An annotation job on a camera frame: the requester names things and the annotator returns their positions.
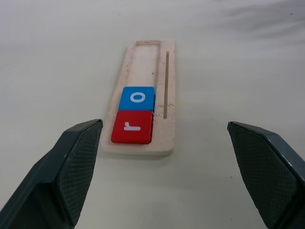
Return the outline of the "wooden tile holder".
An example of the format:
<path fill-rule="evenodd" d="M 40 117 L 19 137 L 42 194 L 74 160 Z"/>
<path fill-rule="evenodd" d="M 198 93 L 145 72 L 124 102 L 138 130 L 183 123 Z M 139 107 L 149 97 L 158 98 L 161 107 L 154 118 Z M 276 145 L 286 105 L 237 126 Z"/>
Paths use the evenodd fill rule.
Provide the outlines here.
<path fill-rule="evenodd" d="M 175 41 L 144 40 L 126 51 L 107 109 L 101 146 L 105 152 L 124 155 L 167 156 L 175 145 Z M 112 129 L 124 87 L 151 86 L 155 91 L 152 140 L 149 144 L 111 141 Z"/>

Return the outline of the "blue letter tile o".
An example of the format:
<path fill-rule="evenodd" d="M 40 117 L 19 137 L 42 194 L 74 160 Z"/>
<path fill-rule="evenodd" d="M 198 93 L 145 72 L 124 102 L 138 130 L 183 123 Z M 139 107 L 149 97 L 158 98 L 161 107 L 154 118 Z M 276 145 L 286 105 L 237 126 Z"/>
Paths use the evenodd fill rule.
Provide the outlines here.
<path fill-rule="evenodd" d="M 124 87 L 119 110 L 154 111 L 155 91 L 151 86 Z"/>

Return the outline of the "red letter tile r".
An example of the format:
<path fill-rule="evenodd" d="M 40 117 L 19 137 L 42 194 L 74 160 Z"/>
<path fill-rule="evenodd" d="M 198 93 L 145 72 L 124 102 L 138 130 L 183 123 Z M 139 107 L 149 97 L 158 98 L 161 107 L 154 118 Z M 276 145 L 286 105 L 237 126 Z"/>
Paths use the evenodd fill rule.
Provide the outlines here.
<path fill-rule="evenodd" d="M 152 140 L 153 113 L 120 110 L 112 129 L 111 141 L 119 144 L 149 144 Z"/>

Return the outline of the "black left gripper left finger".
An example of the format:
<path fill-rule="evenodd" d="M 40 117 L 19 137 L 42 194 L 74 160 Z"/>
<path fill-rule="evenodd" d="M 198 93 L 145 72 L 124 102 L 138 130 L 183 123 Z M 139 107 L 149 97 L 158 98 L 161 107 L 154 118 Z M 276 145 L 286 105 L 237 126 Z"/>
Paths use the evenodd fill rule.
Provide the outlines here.
<path fill-rule="evenodd" d="M 101 119 L 65 130 L 0 211 L 0 229 L 74 229 L 91 185 Z"/>

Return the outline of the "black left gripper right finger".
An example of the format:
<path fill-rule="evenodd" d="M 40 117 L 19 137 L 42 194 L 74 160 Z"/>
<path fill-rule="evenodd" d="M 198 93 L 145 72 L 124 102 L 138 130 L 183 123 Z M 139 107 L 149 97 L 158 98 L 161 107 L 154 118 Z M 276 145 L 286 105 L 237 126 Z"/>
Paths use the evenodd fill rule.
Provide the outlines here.
<path fill-rule="evenodd" d="M 237 164 L 268 229 L 305 229 L 305 161 L 278 134 L 229 122 Z"/>

